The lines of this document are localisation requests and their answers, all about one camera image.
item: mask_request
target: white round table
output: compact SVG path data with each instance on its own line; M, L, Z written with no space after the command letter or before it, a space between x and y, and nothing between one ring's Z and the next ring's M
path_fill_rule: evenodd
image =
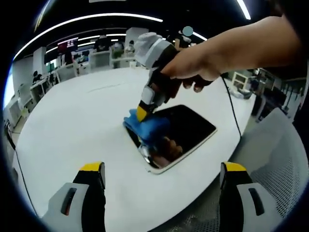
M198 94L181 87L178 96L161 107L184 104L217 132L180 163L155 175L146 171L147 163L122 125L129 109L140 102L147 80L148 71L141 68L92 73L54 86L38 103L21 131L17 152L40 217L56 191L94 161L106 166L107 232L145 232L159 226L185 209L218 175L220 163L229 160L239 142L223 81L218 79ZM232 101L243 132L255 95ZM13 165L19 172L16 157Z

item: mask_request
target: blue cleaning cloth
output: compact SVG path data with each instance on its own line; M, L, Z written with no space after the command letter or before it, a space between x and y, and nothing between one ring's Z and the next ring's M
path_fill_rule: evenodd
M124 118L124 126L133 131L141 139L141 144L153 147L170 129L170 122L165 117L149 116L145 121L139 122L136 109L129 110L130 117Z

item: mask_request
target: computer monitor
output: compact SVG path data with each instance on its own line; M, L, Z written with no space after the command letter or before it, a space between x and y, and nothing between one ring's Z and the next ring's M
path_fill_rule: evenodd
M78 38L68 40L64 43L58 44L58 52L65 54L66 52L76 51L78 48Z
M90 53L89 50L88 50L88 51L83 51L83 52L82 52L82 55L83 55L83 56L88 56L89 53Z
M73 56L74 59L77 59L77 58L79 58L79 57L81 57L81 55L79 55L79 54L75 54L75 55Z

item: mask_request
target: black cord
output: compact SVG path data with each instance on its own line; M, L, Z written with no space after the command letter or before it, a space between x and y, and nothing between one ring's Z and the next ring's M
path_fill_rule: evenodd
M9 130L8 127L7 127L7 130L8 130L8 132L9 132L9 134L10 134L10 137L12 138L12 134L10 133L11 131ZM38 217L39 215L38 215L37 211L35 210L34 205L33 205L33 203L32 203L32 200L31 200L31 198L30 198L30 194L29 194L29 191L28 191L28 188L27 188L27 185L26 185L25 177L24 177L23 171L22 171L21 166L20 166L18 154L17 154L17 151L16 151L16 146L15 146L14 151L15 151L15 153L16 153L17 163L18 163L18 166L19 166L19 170L20 170L21 176L22 176L23 181L24 181L24 186L25 186L27 195L28 195L28 197L29 197L29 200L30 200L30 203L31 203L31 205L32 205L33 211L34 211L34 213L36 214L36 216Z
M228 87L227 87L227 84L226 84L224 78L223 78L223 77L221 77L221 78L222 78L223 83L224 83L224 85L225 85L225 88L226 88L226 90L227 90L228 97L229 97L229 99L230 99L230 103L231 103L231 107L232 107L232 111L233 111L233 115L234 115L234 119L235 119L235 122L236 122L236 126L237 126L237 129L238 129L240 138L241 138L241 132L240 132L239 125L238 125L238 122L237 122L237 119L236 119L236 115L235 115L235 110L234 110L234 106L233 106L233 103L232 103L231 94L230 94L230 91L228 90Z

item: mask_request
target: tablet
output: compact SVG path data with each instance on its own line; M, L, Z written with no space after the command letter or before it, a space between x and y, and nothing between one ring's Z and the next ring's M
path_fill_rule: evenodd
M147 171L154 174L163 173L176 165L217 131L213 124L185 105L173 106L154 114L170 121L168 133L155 149L150 150L152 159L147 161ZM138 150L140 142L137 135L126 130Z

